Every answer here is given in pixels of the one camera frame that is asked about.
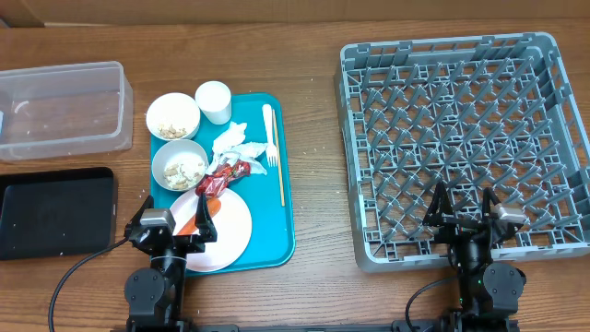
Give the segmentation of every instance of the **white plate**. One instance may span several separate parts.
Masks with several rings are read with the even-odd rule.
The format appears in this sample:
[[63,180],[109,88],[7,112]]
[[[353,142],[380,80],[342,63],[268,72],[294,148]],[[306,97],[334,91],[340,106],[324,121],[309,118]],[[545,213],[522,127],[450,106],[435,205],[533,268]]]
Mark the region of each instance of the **white plate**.
[[[229,266],[238,259],[252,235],[252,216],[243,199],[230,189],[225,189],[218,197],[221,209],[213,217],[213,224],[218,231],[215,243],[206,243],[205,252],[189,254],[186,257],[186,268],[196,272],[212,272]],[[176,235],[196,212],[199,196],[195,190],[189,190],[178,197],[170,211],[176,221]]]

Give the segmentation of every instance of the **blue tray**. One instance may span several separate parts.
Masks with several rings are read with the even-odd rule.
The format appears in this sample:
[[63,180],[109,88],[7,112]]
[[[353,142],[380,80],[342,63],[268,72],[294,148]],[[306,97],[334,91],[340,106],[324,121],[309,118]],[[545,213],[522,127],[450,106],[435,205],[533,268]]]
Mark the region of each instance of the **blue tray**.
[[[280,189],[278,186],[278,168],[268,167],[266,155],[259,160],[268,171],[268,175],[251,175],[242,178],[230,188],[242,197],[252,214],[252,237],[244,253],[230,266],[212,273],[244,271],[262,267],[277,267],[287,263],[295,251],[295,231],[293,229],[293,205],[291,202],[291,186],[289,182],[289,164],[287,163],[287,144],[283,131],[283,117],[280,103],[267,93],[250,93],[231,97],[231,121],[247,123],[246,140],[244,142],[266,142],[265,124],[262,106],[270,104],[277,117],[278,146],[283,172],[285,206],[280,205]],[[201,114],[201,126],[193,140],[200,144],[212,159],[213,140],[228,129],[230,123],[224,125],[211,124]],[[166,142],[151,137],[151,159],[156,151]],[[171,192],[160,187],[153,176],[150,181],[151,194],[154,196],[156,208],[169,208],[182,193]],[[188,271],[187,276],[210,273]]]

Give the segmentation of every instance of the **plastic crate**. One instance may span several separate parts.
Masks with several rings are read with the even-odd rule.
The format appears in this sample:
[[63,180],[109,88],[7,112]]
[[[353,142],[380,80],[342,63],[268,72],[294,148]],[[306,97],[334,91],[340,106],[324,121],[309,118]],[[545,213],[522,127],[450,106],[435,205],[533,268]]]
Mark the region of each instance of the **plastic crate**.
[[363,270],[448,264],[421,225],[440,180],[458,215],[479,218],[488,186],[523,209],[523,231],[494,259],[590,251],[590,145],[547,33],[347,45],[336,103]]

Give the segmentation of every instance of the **plastic fork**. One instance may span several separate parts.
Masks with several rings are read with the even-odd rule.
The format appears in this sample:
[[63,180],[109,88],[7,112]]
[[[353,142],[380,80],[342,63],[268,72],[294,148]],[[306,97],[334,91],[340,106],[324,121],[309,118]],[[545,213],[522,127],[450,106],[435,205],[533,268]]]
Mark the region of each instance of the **plastic fork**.
[[266,146],[266,161],[268,162],[268,166],[276,167],[277,147],[273,143],[273,109],[269,104],[265,104],[262,107],[262,116],[265,119],[266,142],[268,142]]

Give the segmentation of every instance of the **transparent bin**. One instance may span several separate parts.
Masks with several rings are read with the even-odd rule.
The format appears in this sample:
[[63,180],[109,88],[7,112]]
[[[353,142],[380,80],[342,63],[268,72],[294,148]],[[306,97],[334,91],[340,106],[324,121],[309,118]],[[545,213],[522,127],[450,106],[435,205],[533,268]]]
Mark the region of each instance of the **transparent bin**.
[[0,160],[131,148],[133,90],[118,62],[0,72]]

